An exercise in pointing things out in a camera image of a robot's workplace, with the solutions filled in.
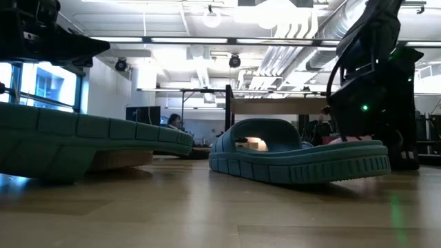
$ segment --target ceiling pipe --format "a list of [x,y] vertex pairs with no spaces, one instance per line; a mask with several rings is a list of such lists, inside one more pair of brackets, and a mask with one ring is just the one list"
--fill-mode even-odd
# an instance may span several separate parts
[[[346,34],[348,29],[356,22],[357,18],[362,14],[365,8],[365,0],[352,0],[340,5],[333,13],[332,17],[326,20],[326,25],[321,25],[321,29],[317,32],[316,39],[338,39],[340,40]],[[279,73],[283,73],[283,77],[287,78],[292,72],[296,71],[299,65],[302,65],[305,61],[302,58],[307,58],[311,53],[315,52],[315,55],[311,56],[306,62],[306,68],[310,70],[321,70],[324,65],[330,62],[336,56],[336,52],[333,50],[318,50],[317,48],[303,48],[296,56],[291,65],[284,70],[279,70]]]
[[[282,23],[280,24],[278,30],[280,30],[280,36],[278,38],[287,38],[287,35],[291,31],[291,24]],[[279,57],[283,54],[283,51],[284,49],[282,47],[277,47],[274,50],[272,54],[273,56],[269,60],[268,64],[260,70],[260,74],[264,76],[271,76],[271,67],[274,66],[274,64],[278,61]]]
[[[278,24],[276,33],[274,34],[274,38],[280,38],[281,31],[282,31],[282,25]],[[261,71],[267,67],[268,63],[271,61],[271,58],[274,56],[274,52],[276,52],[278,50],[278,48],[279,47],[270,46],[267,49],[265,56],[263,57],[262,63],[260,64],[259,68],[257,69],[257,73],[262,74]]]
[[[312,38],[312,36],[317,32],[318,29],[318,17],[315,10],[311,10],[311,15],[308,19],[305,19],[302,23],[302,28],[296,34],[296,38]],[[272,69],[272,74],[280,76],[284,70],[289,66],[289,64],[294,60],[297,54],[302,50],[302,48],[290,47],[287,52],[284,53],[284,57],[280,60],[278,66]]]
[[[288,32],[287,38],[288,39],[292,39],[294,37],[296,37],[296,34],[299,32],[298,29],[299,24],[298,23],[292,23],[291,24],[291,30]],[[282,57],[277,60],[277,62],[274,64],[273,68],[271,69],[270,73],[272,75],[276,75],[276,68],[279,68],[283,63],[284,63],[284,59],[286,59],[288,57],[289,54],[291,54],[294,50],[293,47],[282,47],[283,51],[281,52]]]

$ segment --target white wall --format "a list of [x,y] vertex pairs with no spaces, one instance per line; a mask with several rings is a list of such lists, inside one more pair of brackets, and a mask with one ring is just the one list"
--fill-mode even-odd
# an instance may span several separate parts
[[441,95],[415,97],[415,108],[422,114],[441,114]]
[[114,69],[94,58],[94,66],[83,80],[81,111],[110,118],[125,119],[130,102],[131,82]]
[[131,107],[147,107],[154,106],[155,92],[139,92],[137,91],[137,81],[139,76],[139,69],[133,69],[131,75],[132,81],[132,95],[130,97]]

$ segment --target person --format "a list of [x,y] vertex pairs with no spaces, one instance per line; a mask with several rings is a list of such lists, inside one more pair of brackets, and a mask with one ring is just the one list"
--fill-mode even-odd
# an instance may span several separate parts
[[180,130],[181,117],[178,114],[170,115],[167,126],[172,129]]

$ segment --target floor plank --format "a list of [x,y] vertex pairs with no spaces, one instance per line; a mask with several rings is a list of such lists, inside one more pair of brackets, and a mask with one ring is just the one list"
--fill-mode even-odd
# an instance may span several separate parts
[[157,158],[74,185],[0,175],[0,247],[439,247],[440,206],[436,168],[286,187]]

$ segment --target glass window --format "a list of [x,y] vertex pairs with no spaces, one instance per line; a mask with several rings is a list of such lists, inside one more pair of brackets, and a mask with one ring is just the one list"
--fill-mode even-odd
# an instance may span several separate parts
[[21,91],[73,106],[76,74],[47,62],[24,63]]
[[57,105],[53,105],[50,103],[43,103],[37,100],[27,99],[25,97],[20,98],[21,105],[34,106],[34,107],[43,107],[51,110],[61,110],[64,112],[73,112],[74,110],[71,107],[60,107]]
[[[0,63],[0,82],[11,88],[12,66],[9,63]],[[9,94],[0,94],[1,102],[9,102]]]

